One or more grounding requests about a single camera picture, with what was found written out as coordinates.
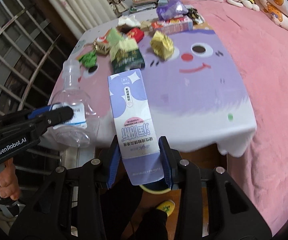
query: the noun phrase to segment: plastic bottle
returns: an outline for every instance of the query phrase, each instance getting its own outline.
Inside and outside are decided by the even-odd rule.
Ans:
[[[79,88],[80,63],[69,59],[63,63],[64,87],[52,99],[52,109],[70,106],[73,118],[63,124],[50,127],[54,139],[72,147],[88,147],[95,144],[100,125],[100,117],[91,108],[91,98]]]

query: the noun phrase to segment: yellow slipper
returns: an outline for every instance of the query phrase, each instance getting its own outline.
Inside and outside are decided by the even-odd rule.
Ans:
[[[156,209],[159,209],[161,211],[164,211],[167,214],[167,217],[169,217],[174,209],[175,209],[175,203],[172,200],[165,200],[161,204],[159,204]]]

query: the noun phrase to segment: yellow snack wrapper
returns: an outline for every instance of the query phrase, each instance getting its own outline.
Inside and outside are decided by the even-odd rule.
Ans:
[[[160,31],[155,32],[150,44],[154,53],[164,60],[167,60],[174,53],[173,41]]]
[[[119,50],[129,52],[132,50],[136,50],[138,48],[139,48],[139,46],[137,45],[137,42],[135,39],[125,39],[125,40],[119,41],[109,51],[109,55],[111,57],[111,62],[115,59],[115,55]]]

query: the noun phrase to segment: green snack bag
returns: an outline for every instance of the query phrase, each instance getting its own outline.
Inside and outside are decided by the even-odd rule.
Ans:
[[[119,50],[112,61],[114,74],[136,68],[145,68],[145,61],[139,49],[132,51]]]
[[[106,35],[106,40],[110,44],[110,46],[114,46],[119,41],[124,40],[122,34],[115,28],[109,30],[108,34]]]
[[[96,51],[92,50],[89,53],[84,54],[78,59],[78,61],[81,62],[86,68],[94,67],[97,62]]]

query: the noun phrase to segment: blue gripper pad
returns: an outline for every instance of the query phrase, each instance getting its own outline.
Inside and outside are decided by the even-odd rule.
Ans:
[[[159,138],[159,140],[158,140],[158,145],[160,147],[160,158],[161,158],[161,162],[162,162],[162,166],[163,166],[164,179],[165,179],[165,182],[168,185],[168,187],[172,188],[173,187],[172,170],[171,170],[171,166],[170,166],[170,163],[168,161],[168,158],[167,158],[167,155],[166,155],[166,152],[165,152],[161,138]]]
[[[49,105],[49,106],[44,106],[44,107],[35,109],[35,110],[33,110],[33,111],[29,114],[28,119],[29,119],[29,120],[30,120],[30,119],[33,119],[33,118],[35,118],[35,117],[36,117],[37,115],[39,115],[39,114],[43,114],[43,113],[45,113],[45,112],[51,111],[51,110],[52,110],[52,107],[53,107],[53,105]]]
[[[107,187],[108,188],[111,188],[115,182],[117,168],[118,168],[118,164],[120,162],[120,159],[121,159],[121,151],[120,151],[120,147],[118,146],[118,143],[116,143],[116,146],[115,146],[115,149],[113,152],[113,156],[111,159],[111,163],[109,165],[108,180],[107,180]]]

